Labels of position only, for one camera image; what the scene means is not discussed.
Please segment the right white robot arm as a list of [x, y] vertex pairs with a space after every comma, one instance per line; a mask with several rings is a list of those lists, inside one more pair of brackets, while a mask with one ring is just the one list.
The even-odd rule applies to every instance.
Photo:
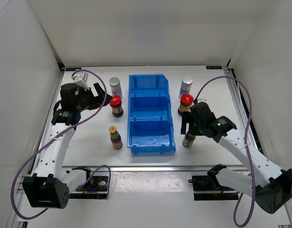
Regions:
[[218, 164], [208, 171], [207, 185], [217, 190], [230, 187], [255, 200], [269, 214], [274, 214], [292, 198], [292, 169], [284, 170], [248, 145], [236, 125], [227, 117], [215, 117], [205, 102], [182, 113], [181, 134], [205, 136], [233, 154], [251, 173], [250, 176]]

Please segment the yellow cap sauce bottle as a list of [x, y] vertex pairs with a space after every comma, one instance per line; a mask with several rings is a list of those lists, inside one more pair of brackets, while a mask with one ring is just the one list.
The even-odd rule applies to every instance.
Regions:
[[121, 136], [119, 135], [117, 128], [115, 126], [109, 127], [110, 140], [112, 142], [113, 148], [121, 149], [123, 147], [123, 142]]
[[193, 134], [191, 134], [189, 132], [186, 132], [186, 134], [185, 134], [185, 136], [184, 136], [184, 138], [182, 140], [182, 145], [184, 147], [191, 147], [193, 142], [194, 142], [194, 140], [195, 140], [195, 138], [196, 138], [195, 135], [193, 135]]

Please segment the red lid sauce jar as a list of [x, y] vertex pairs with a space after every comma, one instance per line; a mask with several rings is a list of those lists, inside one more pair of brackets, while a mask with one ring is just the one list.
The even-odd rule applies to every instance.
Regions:
[[119, 95], [113, 95], [109, 104], [114, 117], [121, 117], [123, 115], [122, 99]]
[[190, 107], [192, 106], [194, 98], [190, 94], [183, 94], [180, 98], [180, 105], [178, 108], [178, 114], [182, 116], [183, 112], [190, 112]]

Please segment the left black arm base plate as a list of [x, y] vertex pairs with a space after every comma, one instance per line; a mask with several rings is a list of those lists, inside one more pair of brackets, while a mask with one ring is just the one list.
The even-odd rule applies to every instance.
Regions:
[[76, 166], [72, 170], [80, 171], [83, 178], [70, 194], [70, 199], [107, 200], [109, 198], [112, 172], [108, 165], [101, 165], [94, 171], [86, 166]]

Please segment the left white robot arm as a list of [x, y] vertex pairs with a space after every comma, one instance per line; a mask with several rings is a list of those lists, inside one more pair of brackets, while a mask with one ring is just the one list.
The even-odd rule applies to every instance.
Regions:
[[98, 186], [87, 167], [62, 170], [69, 143], [81, 121], [81, 112], [106, 106], [112, 98], [99, 83], [95, 83], [94, 88], [97, 96], [90, 88], [75, 83], [61, 86], [61, 99], [54, 106], [51, 120], [52, 143], [40, 153], [34, 173], [22, 183], [31, 207], [63, 209], [73, 191], [88, 191]]

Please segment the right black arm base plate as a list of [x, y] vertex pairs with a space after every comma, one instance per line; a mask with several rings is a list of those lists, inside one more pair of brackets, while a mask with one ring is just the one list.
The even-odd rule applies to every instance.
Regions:
[[194, 201], [238, 200], [238, 192], [229, 187], [215, 187], [208, 176], [192, 176], [188, 180], [192, 184]]

